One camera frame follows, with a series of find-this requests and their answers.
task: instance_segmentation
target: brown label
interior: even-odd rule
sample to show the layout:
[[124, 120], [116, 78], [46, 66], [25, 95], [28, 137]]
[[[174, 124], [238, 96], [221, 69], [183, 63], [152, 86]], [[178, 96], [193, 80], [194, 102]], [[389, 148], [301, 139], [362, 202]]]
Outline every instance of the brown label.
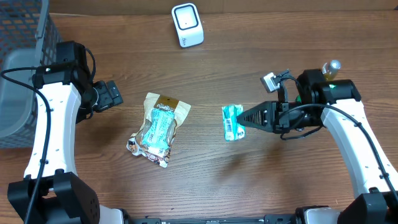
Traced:
[[174, 112], [178, 103], [179, 101], [174, 98], [161, 95], [159, 99], [157, 99], [154, 108]]

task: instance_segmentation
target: gray basket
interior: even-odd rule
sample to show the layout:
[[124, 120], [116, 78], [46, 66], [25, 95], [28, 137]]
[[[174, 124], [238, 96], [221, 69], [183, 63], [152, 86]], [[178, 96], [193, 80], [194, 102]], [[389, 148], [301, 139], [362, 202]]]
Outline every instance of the gray basket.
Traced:
[[[61, 37], [48, 0], [0, 0], [0, 68], [37, 67], [55, 61]], [[32, 71], [8, 73], [32, 85]], [[33, 91], [0, 78], [0, 148], [31, 147], [37, 102]]]

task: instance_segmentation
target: yellow liquid bottle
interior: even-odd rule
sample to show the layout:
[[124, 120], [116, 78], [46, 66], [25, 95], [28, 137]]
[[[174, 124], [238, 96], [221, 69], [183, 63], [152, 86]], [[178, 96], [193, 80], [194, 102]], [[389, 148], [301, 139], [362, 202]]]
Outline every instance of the yellow liquid bottle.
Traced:
[[322, 67], [322, 74], [325, 76], [327, 81], [332, 81], [337, 76], [338, 70], [341, 68], [341, 63], [338, 60], [332, 60], [329, 63], [325, 63]]

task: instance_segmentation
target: wall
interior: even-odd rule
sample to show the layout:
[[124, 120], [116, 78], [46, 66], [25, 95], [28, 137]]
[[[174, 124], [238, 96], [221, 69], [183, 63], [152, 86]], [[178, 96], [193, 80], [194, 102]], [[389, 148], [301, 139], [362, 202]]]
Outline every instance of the wall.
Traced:
[[[82, 15], [170, 14], [183, 0], [51, 0], [50, 12]], [[398, 0], [191, 0], [199, 13], [393, 10]]]

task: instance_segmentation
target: wooden table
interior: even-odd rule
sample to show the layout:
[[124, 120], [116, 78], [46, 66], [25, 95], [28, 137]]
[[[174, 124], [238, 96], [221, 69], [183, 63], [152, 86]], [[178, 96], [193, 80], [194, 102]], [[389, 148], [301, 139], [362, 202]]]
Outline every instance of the wooden table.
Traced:
[[[295, 76], [331, 59], [338, 78], [352, 79], [368, 120], [398, 167], [398, 13], [297, 12], [201, 15], [205, 42], [178, 46], [171, 16], [59, 17], [64, 40], [95, 55], [96, 80], [115, 80], [124, 103], [76, 127], [79, 177], [101, 204], [133, 217], [251, 217], [292, 213], [305, 205], [344, 209], [351, 181], [327, 130], [283, 142], [248, 129], [226, 142], [221, 106], [246, 109], [267, 94], [259, 78], [291, 69]], [[291, 99], [296, 91], [288, 86]], [[126, 150], [143, 119], [148, 92], [192, 105], [178, 129], [169, 167]], [[7, 185], [22, 180], [30, 149], [0, 150], [0, 223], [22, 223], [7, 201]]]

